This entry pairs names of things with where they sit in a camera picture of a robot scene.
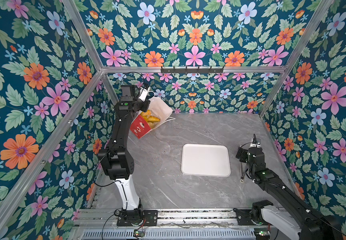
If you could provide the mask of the yellow ring bread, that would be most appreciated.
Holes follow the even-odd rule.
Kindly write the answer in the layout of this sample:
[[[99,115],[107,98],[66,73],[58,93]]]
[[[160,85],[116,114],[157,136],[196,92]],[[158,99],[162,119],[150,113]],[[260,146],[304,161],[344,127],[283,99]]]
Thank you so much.
[[[150,110],[147,110],[146,112],[141,112],[140,115],[143,117],[143,118],[149,118],[152,113]]]

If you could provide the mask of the yellow croissant bread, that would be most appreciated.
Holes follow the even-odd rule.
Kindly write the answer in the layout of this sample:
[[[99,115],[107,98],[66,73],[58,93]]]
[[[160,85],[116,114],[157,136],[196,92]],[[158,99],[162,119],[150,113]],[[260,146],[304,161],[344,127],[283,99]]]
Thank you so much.
[[[149,118],[147,118],[148,123],[158,123],[160,121],[161,121],[160,118],[155,117],[155,116],[150,116]]]

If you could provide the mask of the red white paper bag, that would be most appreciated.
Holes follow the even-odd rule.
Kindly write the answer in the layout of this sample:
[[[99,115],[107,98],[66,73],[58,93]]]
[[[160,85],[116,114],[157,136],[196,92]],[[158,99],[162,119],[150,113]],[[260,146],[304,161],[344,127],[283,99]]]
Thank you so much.
[[[145,112],[138,112],[131,124],[130,132],[141,139],[162,124],[174,120],[172,113],[173,109],[166,102],[159,97],[153,97],[150,99],[148,109]]]

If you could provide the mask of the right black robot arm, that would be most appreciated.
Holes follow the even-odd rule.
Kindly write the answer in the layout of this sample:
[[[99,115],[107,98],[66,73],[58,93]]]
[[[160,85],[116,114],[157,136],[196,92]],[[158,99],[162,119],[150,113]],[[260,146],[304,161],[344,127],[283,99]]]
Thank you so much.
[[[342,240],[339,221],[324,216],[288,188],[280,177],[266,167],[265,154],[257,143],[249,148],[239,146],[236,158],[246,164],[243,175],[271,195],[287,211],[282,213],[272,202],[262,200],[252,204],[249,218],[256,224],[267,223],[291,240]]]

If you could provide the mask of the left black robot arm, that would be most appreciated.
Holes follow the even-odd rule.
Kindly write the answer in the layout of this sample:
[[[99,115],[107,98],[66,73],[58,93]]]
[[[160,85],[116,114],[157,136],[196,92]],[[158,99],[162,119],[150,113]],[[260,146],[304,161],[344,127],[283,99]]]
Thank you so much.
[[[149,90],[148,86],[141,87],[138,91],[133,85],[122,86],[121,99],[114,107],[115,123],[111,137],[98,153],[104,174],[116,185],[122,199],[123,206],[119,217],[134,225],[144,220],[144,212],[134,186],[135,162],[128,151],[127,143],[136,113],[149,108]]]

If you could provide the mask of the white rectangular tray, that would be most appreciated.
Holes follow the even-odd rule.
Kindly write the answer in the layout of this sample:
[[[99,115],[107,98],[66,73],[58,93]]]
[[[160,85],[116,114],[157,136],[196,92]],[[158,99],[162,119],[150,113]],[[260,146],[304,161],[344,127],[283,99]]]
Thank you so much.
[[[231,174],[228,149],[219,145],[185,144],[181,170],[185,175],[228,177]]]

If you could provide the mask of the black wall hook rail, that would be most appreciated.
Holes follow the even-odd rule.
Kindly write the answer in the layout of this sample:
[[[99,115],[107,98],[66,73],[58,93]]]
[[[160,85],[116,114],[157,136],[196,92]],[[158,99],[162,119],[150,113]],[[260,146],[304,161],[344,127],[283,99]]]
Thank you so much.
[[[224,72],[224,67],[161,67],[161,73],[167,74],[219,74]]]

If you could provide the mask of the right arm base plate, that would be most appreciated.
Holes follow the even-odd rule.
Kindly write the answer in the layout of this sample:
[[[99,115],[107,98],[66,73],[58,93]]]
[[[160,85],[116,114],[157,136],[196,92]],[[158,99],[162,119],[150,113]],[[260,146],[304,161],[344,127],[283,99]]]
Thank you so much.
[[[269,223],[264,221],[261,214],[261,209],[252,208],[252,209],[233,209],[236,214],[236,219],[239,226],[262,226],[268,225]]]

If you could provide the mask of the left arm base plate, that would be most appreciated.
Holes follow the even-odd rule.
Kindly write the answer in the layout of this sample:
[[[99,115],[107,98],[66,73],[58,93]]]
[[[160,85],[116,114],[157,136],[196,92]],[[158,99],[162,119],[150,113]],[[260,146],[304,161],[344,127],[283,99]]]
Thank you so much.
[[[118,227],[155,227],[158,221],[157,210],[132,210],[121,211],[118,217]]]

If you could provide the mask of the aluminium front rail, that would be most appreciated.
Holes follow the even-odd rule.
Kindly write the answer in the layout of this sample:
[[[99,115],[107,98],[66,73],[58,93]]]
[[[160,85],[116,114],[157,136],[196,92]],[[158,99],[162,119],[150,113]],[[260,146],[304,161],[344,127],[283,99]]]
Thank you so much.
[[[113,209],[83,210],[70,240],[290,240],[274,226],[239,226],[234,208],[156,209],[155,227],[118,227]]]

